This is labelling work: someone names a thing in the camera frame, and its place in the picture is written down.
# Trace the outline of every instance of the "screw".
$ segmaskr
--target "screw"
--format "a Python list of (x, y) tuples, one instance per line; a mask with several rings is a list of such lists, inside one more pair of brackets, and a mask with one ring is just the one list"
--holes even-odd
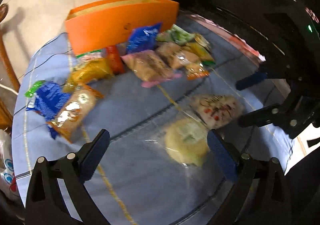
[(43, 157), (43, 156), (39, 157), (38, 160), (37, 160), (37, 162), (38, 162), (39, 164), (43, 163), (43, 162), (44, 162), (44, 157)]
[(279, 109), (273, 108), (273, 109), (271, 110), (271, 112), (272, 112), (273, 114), (277, 114), (277, 113), (279, 112)]
[(250, 156), (247, 153), (243, 153), (243, 154), (241, 154), (241, 158), (244, 160), (249, 160)]
[(274, 164), (279, 164), (278, 158), (273, 157), (273, 158), (271, 158), (271, 161), (272, 161)]
[(297, 125), (297, 123), (298, 123), (297, 120), (293, 119), (293, 120), (290, 121), (290, 126), (294, 127), (294, 126)]
[(76, 157), (76, 154), (75, 153), (69, 153), (69, 154), (67, 154), (67, 158), (69, 159), (69, 160), (72, 160), (72, 159), (74, 159)]

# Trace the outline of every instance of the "blue tablecloth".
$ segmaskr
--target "blue tablecloth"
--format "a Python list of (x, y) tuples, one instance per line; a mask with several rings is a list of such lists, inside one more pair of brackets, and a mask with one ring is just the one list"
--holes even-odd
[[(271, 80), (236, 92), (235, 82), (252, 74), (257, 67), (231, 44), (191, 19), (180, 16), (177, 25), (188, 32), (202, 34), (212, 44), (217, 63), (209, 77), (188, 81), (184, 76), (163, 84), (178, 103), (186, 104), (190, 96), (202, 93), (232, 94), (244, 105), (245, 112), (283, 102)], [(119, 199), (139, 225), (206, 224), (232, 184), (224, 182), (210, 153), (201, 168), (185, 167), (171, 160), (164, 149), (146, 142), (177, 114), (157, 87), (142, 88), (141, 80), (131, 71), (113, 80), (94, 83), (93, 88), (105, 98), (84, 119), (84, 129), (73, 133), (74, 144), (60, 136), (53, 140), (44, 118), (25, 111), (29, 99), (24, 93), (35, 81), (63, 84), (75, 63), (66, 33), (49, 41), (30, 60), (17, 98), (12, 128), (13, 164), (22, 201), (26, 201), (30, 173), (38, 157), (55, 160), (76, 152), (86, 142), (85, 135), (92, 141), (101, 129), (107, 129), (111, 144), (100, 162), (100, 171), (95, 172), (85, 187), (111, 224), (133, 224), (120, 208)], [(260, 160), (277, 157), (283, 169), (286, 168), (292, 140), (280, 128), (273, 125), (240, 128), (232, 122), (219, 132), (238, 150), (246, 150)], [(80, 219), (63, 181), (59, 183), (70, 214)], [(114, 190), (117, 199), (110, 190)]]

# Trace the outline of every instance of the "orange box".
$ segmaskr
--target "orange box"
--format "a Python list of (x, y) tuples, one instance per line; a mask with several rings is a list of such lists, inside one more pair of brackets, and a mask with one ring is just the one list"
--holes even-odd
[(101, 0), (70, 10), (66, 30), (75, 55), (122, 43), (132, 29), (175, 23), (179, 3), (171, 0)]

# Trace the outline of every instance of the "wooden chair leg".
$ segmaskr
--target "wooden chair leg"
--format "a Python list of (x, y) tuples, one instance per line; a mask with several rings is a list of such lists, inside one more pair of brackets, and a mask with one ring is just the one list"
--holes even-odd
[[(2, 4), (0, 6), (0, 22), (5, 18), (7, 13), (8, 13), (8, 5)], [(4, 64), (5, 70), (7, 71), (9, 79), (13, 85), (13, 88), (18, 92), (20, 89), (20, 83), (19, 83), (19, 80), (17, 79), (16, 74), (14, 73), (10, 60), (8, 58), (7, 51), (5, 50), (1, 29), (0, 29), (0, 59)]]

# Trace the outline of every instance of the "yellow round pastry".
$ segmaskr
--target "yellow round pastry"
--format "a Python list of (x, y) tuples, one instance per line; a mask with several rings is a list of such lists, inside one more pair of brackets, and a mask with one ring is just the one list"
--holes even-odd
[(166, 151), (179, 163), (201, 166), (209, 151), (207, 133), (207, 129), (194, 119), (180, 119), (166, 130)]

